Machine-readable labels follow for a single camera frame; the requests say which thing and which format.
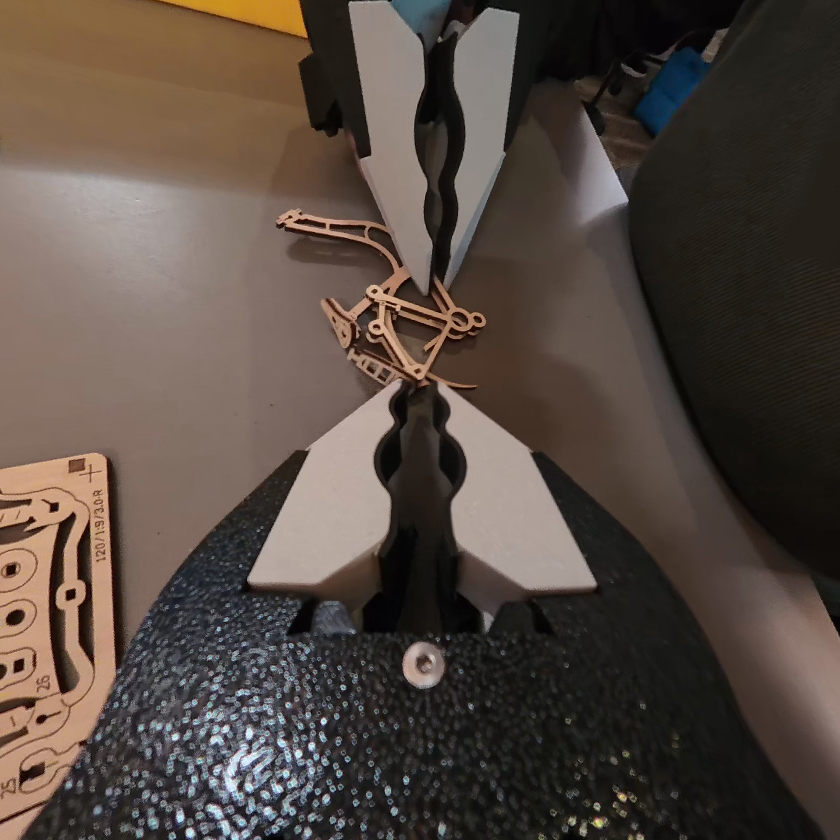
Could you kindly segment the wooden parts sheet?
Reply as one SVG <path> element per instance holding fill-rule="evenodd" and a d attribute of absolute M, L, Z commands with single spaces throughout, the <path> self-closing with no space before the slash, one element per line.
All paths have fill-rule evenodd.
<path fill-rule="evenodd" d="M 116 674 L 107 458 L 3 468 L 1 529 L 1 827 L 19 838 Z"/>

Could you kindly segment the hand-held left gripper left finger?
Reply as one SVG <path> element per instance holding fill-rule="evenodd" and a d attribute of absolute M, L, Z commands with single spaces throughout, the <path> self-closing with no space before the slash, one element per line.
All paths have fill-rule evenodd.
<path fill-rule="evenodd" d="M 375 451 L 392 429 L 392 383 L 308 449 L 248 575 L 263 592 L 377 592 L 377 552 L 391 524 L 391 497 Z"/>

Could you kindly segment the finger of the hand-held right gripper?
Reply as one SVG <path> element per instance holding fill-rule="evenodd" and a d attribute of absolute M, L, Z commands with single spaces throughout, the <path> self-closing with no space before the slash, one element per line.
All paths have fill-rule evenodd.
<path fill-rule="evenodd" d="M 370 145 L 360 166 L 404 268 L 428 293 L 433 243 L 416 129 L 427 55 L 442 32 L 442 4 L 351 2 L 350 26 Z"/>
<path fill-rule="evenodd" d="M 444 42 L 440 101 L 447 128 L 436 275 L 449 288 L 466 257 L 506 152 L 519 14 L 488 7 Z"/>

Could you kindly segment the yellow board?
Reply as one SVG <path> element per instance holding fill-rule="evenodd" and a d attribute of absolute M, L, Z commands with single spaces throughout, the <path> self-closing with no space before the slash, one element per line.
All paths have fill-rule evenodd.
<path fill-rule="evenodd" d="M 162 3 L 303 39 L 308 37 L 299 1 L 162 1 Z"/>

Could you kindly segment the wooden model frame part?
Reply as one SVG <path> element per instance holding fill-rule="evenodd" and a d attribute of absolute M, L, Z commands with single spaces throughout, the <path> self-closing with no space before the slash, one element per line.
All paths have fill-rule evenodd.
<path fill-rule="evenodd" d="M 446 342 L 474 338 L 486 327 L 486 317 L 456 305 L 440 280 L 435 280 L 430 290 L 434 308 L 398 297 L 399 286 L 395 279 L 383 286 L 369 286 L 352 310 L 343 309 L 332 298 L 321 300 L 347 360 L 380 386 L 399 381 L 418 386 L 436 382 L 458 391 L 475 390 L 475 385 L 446 380 L 433 368 Z M 420 359 L 411 355 L 397 332 L 399 319 L 432 330 L 433 337 L 423 346 Z"/>

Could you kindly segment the black chair base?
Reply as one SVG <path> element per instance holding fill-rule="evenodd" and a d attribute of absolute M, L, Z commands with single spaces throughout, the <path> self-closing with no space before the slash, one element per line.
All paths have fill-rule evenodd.
<path fill-rule="evenodd" d="M 600 101 L 605 93 L 618 95 L 626 79 L 645 79 L 652 68 L 664 65 L 665 58 L 661 55 L 650 54 L 642 50 L 635 50 L 624 58 L 615 59 L 606 72 L 600 87 L 594 96 L 583 100 L 583 108 L 598 137 L 602 137 L 606 130 L 606 118 L 600 110 Z"/>

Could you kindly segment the curved wooden model part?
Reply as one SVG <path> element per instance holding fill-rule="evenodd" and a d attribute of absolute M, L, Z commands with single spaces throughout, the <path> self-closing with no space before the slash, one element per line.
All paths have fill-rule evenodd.
<path fill-rule="evenodd" d="M 388 262 L 392 270 L 391 274 L 378 286 L 378 292 L 373 297 L 365 295 L 363 300 L 350 310 L 343 308 L 332 298 L 322 300 L 322 308 L 332 322 L 346 324 L 349 328 L 356 328 L 362 314 L 372 305 L 376 305 L 389 309 L 398 316 L 426 325 L 452 322 L 457 331 L 467 332 L 469 330 L 469 313 L 457 308 L 438 283 L 436 289 L 432 291 L 432 298 L 437 307 L 435 310 L 419 304 L 401 301 L 398 298 L 397 292 L 403 284 L 411 279 L 411 275 L 396 256 L 393 248 L 385 246 L 380 241 L 381 236 L 390 235 L 383 224 L 359 219 L 320 217 L 304 213 L 297 208 L 280 215 L 276 221 L 276 226 L 299 235 L 341 239 L 364 245 L 379 252 Z"/>

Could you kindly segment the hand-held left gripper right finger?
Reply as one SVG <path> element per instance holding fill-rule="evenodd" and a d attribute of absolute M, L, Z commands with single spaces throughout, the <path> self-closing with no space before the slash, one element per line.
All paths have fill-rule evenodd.
<path fill-rule="evenodd" d="M 448 385 L 433 393 L 440 431 L 460 457 L 450 507 L 458 593 L 484 617 L 510 602 L 594 593 L 594 574 L 531 449 Z"/>

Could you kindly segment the blue cloth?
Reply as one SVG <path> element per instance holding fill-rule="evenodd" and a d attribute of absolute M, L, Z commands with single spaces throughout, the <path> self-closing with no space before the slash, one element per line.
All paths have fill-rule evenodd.
<path fill-rule="evenodd" d="M 659 69 L 636 105 L 633 116 L 651 136 L 669 120 L 706 77 L 711 64 L 691 47 L 675 51 Z"/>

